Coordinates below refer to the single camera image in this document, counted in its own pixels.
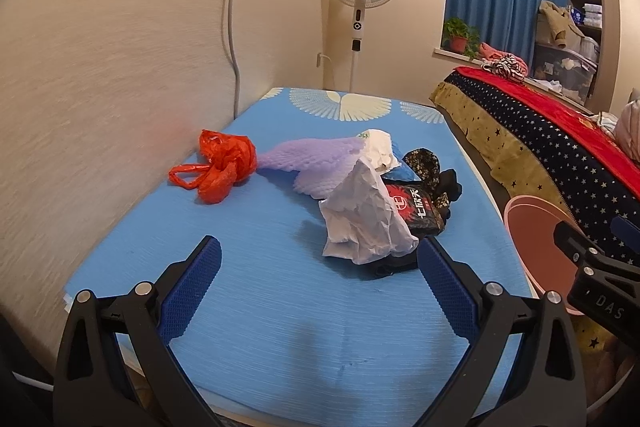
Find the star pattern blanket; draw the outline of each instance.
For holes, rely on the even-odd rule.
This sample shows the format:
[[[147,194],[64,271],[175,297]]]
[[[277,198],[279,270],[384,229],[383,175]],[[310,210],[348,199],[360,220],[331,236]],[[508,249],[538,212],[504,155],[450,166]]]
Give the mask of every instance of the star pattern blanket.
[[[608,256],[640,263],[609,230],[615,216],[640,227],[640,170],[597,126],[526,85],[474,68],[458,68],[431,99],[511,197],[532,194],[557,205]]]

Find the bookshelf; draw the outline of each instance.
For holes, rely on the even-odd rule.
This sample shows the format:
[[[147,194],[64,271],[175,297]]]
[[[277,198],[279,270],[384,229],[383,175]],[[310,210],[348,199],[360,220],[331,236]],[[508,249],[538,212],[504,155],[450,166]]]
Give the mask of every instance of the bookshelf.
[[[580,31],[600,45],[598,69],[591,83],[586,103],[589,110],[598,112],[610,109],[618,76],[620,57],[620,0],[569,0],[572,6],[584,13],[585,4],[602,6],[602,28],[579,25]]]

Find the red plastic bag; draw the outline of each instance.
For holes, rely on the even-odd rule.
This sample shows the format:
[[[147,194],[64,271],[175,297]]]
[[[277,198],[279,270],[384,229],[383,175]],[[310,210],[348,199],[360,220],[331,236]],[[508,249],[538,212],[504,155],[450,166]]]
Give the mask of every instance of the red plastic bag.
[[[220,203],[234,183],[249,177],[256,168],[255,147],[246,136],[235,136],[221,132],[202,130],[200,134],[200,154],[206,164],[183,164],[169,171],[169,180],[176,185],[191,190],[198,189],[198,195],[205,203]],[[200,173],[187,182],[180,173]]]

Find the plastic storage box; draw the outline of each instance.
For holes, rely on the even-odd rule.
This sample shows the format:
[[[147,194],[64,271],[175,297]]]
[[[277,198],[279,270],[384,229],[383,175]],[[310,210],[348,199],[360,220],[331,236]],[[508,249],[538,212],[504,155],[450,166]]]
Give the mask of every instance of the plastic storage box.
[[[584,37],[580,43],[580,55],[588,58],[591,62],[598,62],[600,46],[591,37]]]
[[[563,90],[577,92],[577,98],[582,103],[587,99],[597,68],[596,64],[571,50],[539,42],[535,44],[533,78],[549,82],[557,80]]]

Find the pink clothing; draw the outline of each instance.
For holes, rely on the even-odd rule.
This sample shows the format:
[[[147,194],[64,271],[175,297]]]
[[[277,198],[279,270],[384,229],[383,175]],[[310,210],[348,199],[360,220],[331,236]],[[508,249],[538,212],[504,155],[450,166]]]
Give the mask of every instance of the pink clothing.
[[[486,58],[487,60],[500,60],[503,57],[511,56],[521,66],[523,75],[527,76],[529,74],[529,67],[527,66],[527,63],[524,60],[522,60],[520,57],[516,57],[516,55],[511,53],[496,50],[486,42],[483,42],[482,44],[480,44],[480,54],[482,55],[482,57]]]

